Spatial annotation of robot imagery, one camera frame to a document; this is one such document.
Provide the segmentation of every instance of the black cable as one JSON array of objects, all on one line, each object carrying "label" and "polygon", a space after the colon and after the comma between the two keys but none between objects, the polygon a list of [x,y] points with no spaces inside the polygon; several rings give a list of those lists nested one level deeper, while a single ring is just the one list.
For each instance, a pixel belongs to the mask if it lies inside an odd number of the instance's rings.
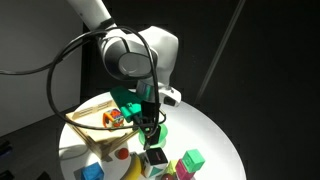
[{"label": "black cable", "polygon": [[[73,44],[77,43],[78,41],[81,41],[82,39],[93,39],[91,37],[96,37],[99,35],[106,35],[108,34],[109,31],[115,30],[115,29],[121,29],[121,30],[125,30],[128,31],[130,33],[135,34],[136,36],[138,36],[140,38],[140,40],[142,41],[142,43],[145,46],[145,49],[148,53],[148,57],[150,60],[150,65],[151,65],[151,73],[152,73],[152,77],[153,77],[153,82],[154,82],[154,93],[155,93],[155,122],[154,123],[148,123],[148,124],[140,124],[138,125],[132,125],[132,126],[123,126],[123,127],[117,127],[117,128],[102,128],[102,127],[94,127],[94,126],[88,126],[88,125],[84,125],[84,124],[80,124],[80,123],[76,123],[74,121],[71,121],[70,119],[67,119],[55,106],[53,98],[52,98],[52,92],[51,92],[51,84],[52,84],[52,76],[53,76],[53,71],[56,67],[56,65],[63,60],[63,57],[65,56],[65,51],[67,51],[67,49],[69,49]],[[154,65],[154,61],[153,61],[153,57],[151,54],[151,49],[148,45],[148,43],[146,42],[146,40],[135,30],[129,28],[129,27],[124,27],[124,26],[118,26],[118,27],[112,27],[112,28],[108,28],[106,30],[96,30],[96,31],[92,31],[92,32],[88,32],[85,34],[80,35],[79,37],[77,37],[76,39],[72,40],[69,44],[66,45],[65,48],[63,48],[54,58],[53,62],[50,64],[50,68],[48,71],[48,76],[47,76],[47,98],[49,101],[49,105],[51,107],[51,109],[55,112],[55,114],[57,116],[59,116],[62,120],[64,120],[65,122],[77,126],[77,127],[81,127],[81,128],[86,128],[86,129],[94,129],[94,130],[116,130],[116,129],[128,129],[128,128],[136,128],[136,127],[151,127],[152,125],[152,129],[150,130],[150,133],[145,134],[146,136],[152,136],[155,134],[155,132],[157,131],[158,125],[159,125],[159,108],[158,108],[158,104],[160,104],[159,102],[159,87],[158,87],[158,78],[157,78],[157,73],[156,73],[156,68]]]},{"label": "black cable", "polygon": [[[73,48],[71,48],[69,51],[65,52],[64,56],[68,56],[70,55],[75,49],[77,49],[80,46],[83,46],[84,44],[88,43],[89,41],[83,41],[77,45],[75,45]],[[51,66],[51,63],[44,65],[40,68],[37,69],[33,69],[33,70],[25,70],[25,71],[7,71],[7,70],[0,70],[0,74],[2,75],[29,75],[29,74],[34,74],[34,73],[38,73],[41,71],[44,71],[46,69],[49,69]]]}]

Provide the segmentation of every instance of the toy block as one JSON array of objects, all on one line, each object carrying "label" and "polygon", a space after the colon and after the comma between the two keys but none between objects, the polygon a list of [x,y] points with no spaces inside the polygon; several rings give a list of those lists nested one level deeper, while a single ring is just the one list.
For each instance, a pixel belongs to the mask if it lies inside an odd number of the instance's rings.
[{"label": "toy block", "polygon": [[186,151],[182,158],[182,163],[189,173],[200,170],[204,162],[204,158],[197,149]]},{"label": "toy block", "polygon": [[176,175],[179,178],[179,180],[190,180],[195,172],[189,173],[182,163],[182,160],[179,159],[177,165],[176,165]]},{"label": "toy block", "polygon": [[143,161],[143,172],[146,178],[162,174],[168,164],[167,157],[161,148],[146,150]]},{"label": "toy block", "polygon": [[164,171],[164,173],[168,173],[168,174],[171,174],[171,175],[175,175],[176,174],[176,165],[178,163],[178,160],[171,160],[169,162],[169,165],[167,166],[166,170]]},{"label": "toy block", "polygon": [[98,162],[81,170],[81,180],[103,180],[104,172]]}]

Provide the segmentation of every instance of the round white table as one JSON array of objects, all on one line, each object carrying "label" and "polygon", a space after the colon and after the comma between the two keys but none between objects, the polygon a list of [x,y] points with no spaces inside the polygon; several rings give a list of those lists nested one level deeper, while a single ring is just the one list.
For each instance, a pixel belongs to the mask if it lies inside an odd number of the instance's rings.
[{"label": "round white table", "polygon": [[[111,99],[110,93],[104,93],[83,103],[77,110]],[[246,180],[237,150],[211,119],[184,102],[178,107],[162,104],[161,109],[167,114],[168,135],[163,151],[168,161],[182,158],[187,150],[198,149],[205,163],[193,179]],[[143,152],[138,136],[134,135],[118,149],[126,147],[129,152]],[[68,125],[64,126],[60,137],[59,155],[66,180],[80,179],[80,169],[95,162],[103,168],[105,180],[119,180],[131,161],[130,158],[119,160],[114,152],[109,155],[112,161],[100,160]]]}]

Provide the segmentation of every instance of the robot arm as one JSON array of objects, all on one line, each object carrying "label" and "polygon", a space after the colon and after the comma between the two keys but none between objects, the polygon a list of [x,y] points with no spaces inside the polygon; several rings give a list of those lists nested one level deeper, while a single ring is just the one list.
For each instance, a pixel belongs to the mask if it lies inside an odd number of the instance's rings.
[{"label": "robot arm", "polygon": [[[101,0],[68,2],[90,30],[116,26]],[[179,105],[180,92],[169,86],[178,51],[177,37],[154,26],[140,31],[139,34],[151,47],[152,57],[155,59],[160,103]],[[138,80],[137,96],[144,101],[155,102],[147,52],[137,36],[114,30],[99,39],[98,46],[105,67],[113,77],[120,80]]]}]

